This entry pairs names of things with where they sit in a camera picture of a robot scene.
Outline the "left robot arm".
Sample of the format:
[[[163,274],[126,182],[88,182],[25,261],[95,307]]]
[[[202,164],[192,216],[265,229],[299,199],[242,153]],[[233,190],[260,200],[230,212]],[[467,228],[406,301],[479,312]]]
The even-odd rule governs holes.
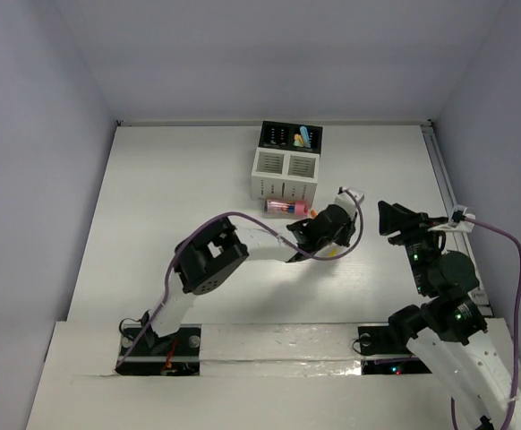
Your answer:
[[[218,215],[178,244],[166,270],[164,294],[153,311],[141,318],[135,338],[151,356],[165,353],[198,296],[219,288],[245,261],[287,264],[328,262],[351,253],[362,238],[358,202],[335,202],[313,219],[301,219],[284,231],[238,211]]]

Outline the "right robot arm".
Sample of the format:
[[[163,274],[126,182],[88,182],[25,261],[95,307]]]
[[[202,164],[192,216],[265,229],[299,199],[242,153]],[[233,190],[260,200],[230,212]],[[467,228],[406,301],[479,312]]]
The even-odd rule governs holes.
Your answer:
[[[378,210],[380,234],[391,245],[405,248],[416,290],[428,299],[389,317],[388,344],[418,357],[472,428],[521,429],[518,341],[512,341],[513,365],[506,367],[485,317],[470,297],[480,286],[472,259],[442,247],[447,233],[491,225],[462,206],[438,218],[384,201]]]

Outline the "pink capped tube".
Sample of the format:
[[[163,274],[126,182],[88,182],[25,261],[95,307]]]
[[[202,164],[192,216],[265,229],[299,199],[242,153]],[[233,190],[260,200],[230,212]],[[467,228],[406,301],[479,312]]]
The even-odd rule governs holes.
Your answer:
[[[303,201],[266,199],[263,203],[263,211],[269,215],[303,218],[309,214],[310,208],[308,204]]]

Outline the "white organizer container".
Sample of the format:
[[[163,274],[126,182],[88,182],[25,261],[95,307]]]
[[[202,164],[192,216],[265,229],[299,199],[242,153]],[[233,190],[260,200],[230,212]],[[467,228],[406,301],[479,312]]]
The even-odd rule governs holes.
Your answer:
[[[257,148],[251,173],[253,199],[284,199],[312,204],[319,182],[320,155]]]

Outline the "black organizer container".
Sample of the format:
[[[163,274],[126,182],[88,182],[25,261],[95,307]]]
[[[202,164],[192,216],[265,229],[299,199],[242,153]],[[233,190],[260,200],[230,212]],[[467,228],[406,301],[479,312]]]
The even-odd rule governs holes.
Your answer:
[[[293,145],[296,135],[300,135],[300,127],[306,126],[311,138],[310,148],[299,148]],[[307,152],[321,155],[323,128],[317,125],[299,125],[273,121],[263,121],[260,129],[259,148],[282,151]]]

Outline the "foil covered front board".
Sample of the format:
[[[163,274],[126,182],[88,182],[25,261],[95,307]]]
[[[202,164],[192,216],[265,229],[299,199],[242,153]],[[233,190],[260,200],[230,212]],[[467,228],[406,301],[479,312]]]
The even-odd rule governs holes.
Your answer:
[[[359,376],[353,348],[357,326],[317,324],[206,324],[200,375],[208,377]]]

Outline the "right aluminium rail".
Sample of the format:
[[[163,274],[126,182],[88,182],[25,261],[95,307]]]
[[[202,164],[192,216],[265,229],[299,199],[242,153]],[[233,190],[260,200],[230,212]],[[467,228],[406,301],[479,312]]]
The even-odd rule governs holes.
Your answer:
[[[425,142],[426,149],[431,161],[432,169],[436,177],[436,182],[440,190],[440,195],[446,210],[446,218],[448,223],[443,226],[443,231],[453,237],[455,248],[466,255],[468,255],[474,265],[475,275],[480,281],[480,286],[472,290],[469,296],[478,306],[480,312],[484,317],[493,317],[493,311],[488,298],[488,295],[483,287],[481,276],[478,271],[474,252],[469,242],[468,234],[473,231],[474,224],[468,222],[469,219],[474,219],[474,211],[457,203],[456,196],[453,192],[452,185],[448,176],[448,171],[445,167],[443,157],[440,152],[440,147],[436,138],[434,128],[431,125],[421,125],[421,132]]]

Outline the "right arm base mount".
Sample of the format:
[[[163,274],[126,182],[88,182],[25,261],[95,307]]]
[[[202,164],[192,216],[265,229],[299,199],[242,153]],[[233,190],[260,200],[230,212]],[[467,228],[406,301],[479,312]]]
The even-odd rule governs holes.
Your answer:
[[[361,359],[362,375],[402,376],[431,372],[406,348],[397,331],[387,322],[360,324],[352,350]]]

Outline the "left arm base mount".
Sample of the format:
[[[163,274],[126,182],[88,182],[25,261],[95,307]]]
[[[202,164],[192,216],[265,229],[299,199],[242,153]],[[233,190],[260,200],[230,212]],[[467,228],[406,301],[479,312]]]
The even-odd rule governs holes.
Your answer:
[[[201,372],[200,325],[181,326],[165,337],[144,334],[116,372],[127,376],[198,376]]]

